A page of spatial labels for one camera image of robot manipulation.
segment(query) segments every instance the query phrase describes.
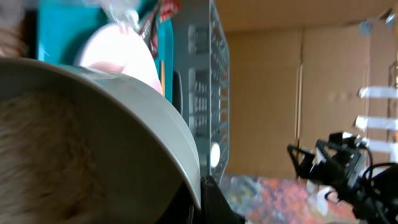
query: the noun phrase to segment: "white tape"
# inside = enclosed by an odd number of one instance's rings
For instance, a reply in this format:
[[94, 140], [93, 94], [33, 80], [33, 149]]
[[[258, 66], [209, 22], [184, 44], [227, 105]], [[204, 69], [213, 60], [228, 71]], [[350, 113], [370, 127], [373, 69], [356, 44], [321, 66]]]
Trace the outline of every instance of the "white tape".
[[355, 121], [355, 126], [362, 131], [365, 131], [368, 128], [397, 131], [398, 119], [358, 116]]
[[390, 162], [398, 162], [398, 148], [394, 148], [390, 154]]
[[398, 148], [398, 143], [386, 142], [372, 139], [363, 139], [368, 143], [368, 148], [372, 152], [394, 152]]
[[359, 90], [361, 98], [392, 98], [398, 99], [398, 90], [388, 86], [368, 86]]

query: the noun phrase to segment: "teal container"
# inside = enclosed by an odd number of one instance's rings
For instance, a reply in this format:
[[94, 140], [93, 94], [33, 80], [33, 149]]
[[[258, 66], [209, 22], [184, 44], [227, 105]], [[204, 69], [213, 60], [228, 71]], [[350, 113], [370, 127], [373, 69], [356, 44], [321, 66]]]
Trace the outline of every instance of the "teal container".
[[[74, 65], [87, 40], [108, 18], [98, 6], [65, 4], [61, 1], [40, 1], [37, 60], [54, 65]], [[174, 34], [171, 20], [160, 24], [158, 30], [159, 56], [155, 64], [160, 79], [160, 61], [165, 63], [165, 97], [172, 103]]]

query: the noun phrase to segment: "colorful floor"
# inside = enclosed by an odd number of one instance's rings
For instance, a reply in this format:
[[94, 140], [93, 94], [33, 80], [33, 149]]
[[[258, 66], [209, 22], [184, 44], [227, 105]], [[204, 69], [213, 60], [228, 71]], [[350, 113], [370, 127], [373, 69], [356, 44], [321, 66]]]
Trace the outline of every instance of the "colorful floor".
[[224, 175], [220, 189], [231, 208], [252, 223], [358, 223], [350, 205], [344, 202], [328, 203], [322, 215], [317, 196], [310, 195], [305, 184], [293, 180]]

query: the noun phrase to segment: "cardboard wall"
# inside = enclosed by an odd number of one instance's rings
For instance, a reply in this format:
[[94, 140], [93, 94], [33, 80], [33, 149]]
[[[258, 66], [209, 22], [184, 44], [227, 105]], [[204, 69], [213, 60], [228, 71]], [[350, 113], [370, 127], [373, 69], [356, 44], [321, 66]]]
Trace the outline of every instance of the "cardboard wall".
[[[396, 46], [394, 31], [382, 21], [375, 22], [370, 40], [370, 77], [371, 86], [388, 86], [389, 67], [396, 60]], [[387, 99], [369, 99], [370, 116], [388, 116]], [[387, 141], [387, 131], [369, 129], [369, 139]], [[383, 152], [373, 153], [374, 163], [389, 162], [390, 154]]]
[[[227, 172], [293, 178], [286, 147], [297, 139], [313, 148], [337, 131], [361, 133], [358, 115], [386, 116], [386, 101], [358, 90], [384, 85], [394, 61], [392, 31], [375, 22], [370, 35], [357, 24], [227, 34], [231, 54], [231, 154]], [[378, 162], [388, 154], [376, 154]]]
[[392, 8], [396, 0], [215, 0], [227, 32], [324, 26], [362, 21]]
[[338, 131], [364, 135], [353, 123], [367, 114], [366, 100], [357, 95], [368, 85], [369, 40], [358, 25], [305, 30], [301, 146], [313, 148]]
[[294, 177], [301, 30], [227, 35], [231, 56], [230, 159], [226, 172]]

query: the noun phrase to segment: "white plate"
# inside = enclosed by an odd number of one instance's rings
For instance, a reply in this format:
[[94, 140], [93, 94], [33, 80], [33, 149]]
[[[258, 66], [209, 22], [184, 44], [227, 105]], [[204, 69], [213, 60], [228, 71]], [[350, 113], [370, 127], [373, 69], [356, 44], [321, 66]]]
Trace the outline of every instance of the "white plate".
[[98, 29], [86, 43], [78, 64], [82, 67], [121, 72], [162, 94], [152, 55], [137, 33], [110, 23]]

